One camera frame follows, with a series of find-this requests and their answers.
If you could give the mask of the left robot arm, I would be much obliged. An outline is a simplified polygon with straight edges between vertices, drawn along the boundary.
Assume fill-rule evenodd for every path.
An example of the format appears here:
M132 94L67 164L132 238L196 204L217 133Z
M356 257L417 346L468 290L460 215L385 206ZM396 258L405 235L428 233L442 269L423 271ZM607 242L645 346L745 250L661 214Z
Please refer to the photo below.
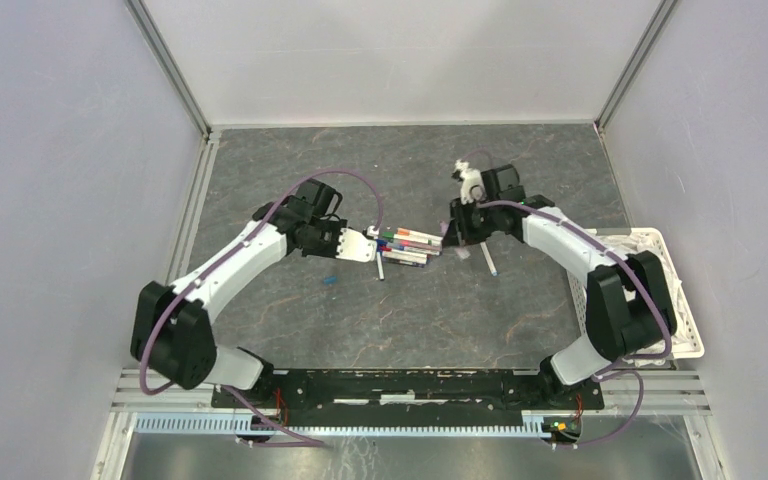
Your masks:
M270 266L299 250L338 258L347 223L336 211L343 196L314 179L262 206L242 232L206 263L170 285L146 284L138 295L130 352L143 393L203 383L236 387L250 407L274 394L269 364L242 347L217 343L213 323L230 301Z

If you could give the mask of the pink highlighter pen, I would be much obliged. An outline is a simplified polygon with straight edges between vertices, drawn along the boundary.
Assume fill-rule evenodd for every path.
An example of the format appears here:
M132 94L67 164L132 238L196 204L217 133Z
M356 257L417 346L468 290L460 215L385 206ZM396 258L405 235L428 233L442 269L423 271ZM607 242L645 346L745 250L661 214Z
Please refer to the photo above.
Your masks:
M448 226L449 226L448 221L440 222L440 230L441 230L442 236L446 234L448 230ZM467 260L471 256L469 250L464 247L448 247L448 250L453 252L460 260Z

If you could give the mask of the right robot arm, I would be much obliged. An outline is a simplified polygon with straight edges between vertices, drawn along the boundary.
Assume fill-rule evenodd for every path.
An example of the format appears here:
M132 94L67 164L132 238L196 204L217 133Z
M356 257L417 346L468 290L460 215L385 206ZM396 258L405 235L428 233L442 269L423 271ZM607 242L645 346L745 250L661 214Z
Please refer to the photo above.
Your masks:
M511 164L480 171L458 160L453 177L459 195L449 206L443 247L510 235L554 260L584 288L583 333L539 367L537 392L545 405L566 406L577 396L578 384L625 360L671 355L678 320L655 253L607 246L545 196L527 195Z

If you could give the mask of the orange capped marker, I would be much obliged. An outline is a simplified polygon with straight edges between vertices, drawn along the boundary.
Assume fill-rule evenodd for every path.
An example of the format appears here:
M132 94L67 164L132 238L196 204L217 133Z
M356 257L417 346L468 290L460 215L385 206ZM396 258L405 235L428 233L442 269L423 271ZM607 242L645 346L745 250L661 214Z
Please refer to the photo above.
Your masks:
M396 231L396 234L406 236L406 237L411 237L411 238L422 238L424 240L427 240L435 244L441 244L443 240L443 237L440 237L440 236L435 236L435 235L418 232L410 229L404 229L404 228L398 228Z

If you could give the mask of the light blue capped pen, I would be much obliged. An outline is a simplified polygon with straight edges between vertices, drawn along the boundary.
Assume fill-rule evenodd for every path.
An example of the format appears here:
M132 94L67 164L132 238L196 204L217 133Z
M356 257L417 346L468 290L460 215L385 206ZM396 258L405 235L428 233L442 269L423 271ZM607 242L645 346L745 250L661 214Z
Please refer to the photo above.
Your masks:
M499 272L498 272L496 264L495 264L495 262L494 262L494 260L492 258L492 255L491 255L491 253L489 251L489 247L488 247L487 243L486 242L481 242L480 243L480 248L481 248L482 254L484 256L484 259L486 261L486 264L488 266L488 269L489 269L491 275L494 276L494 277L498 276Z

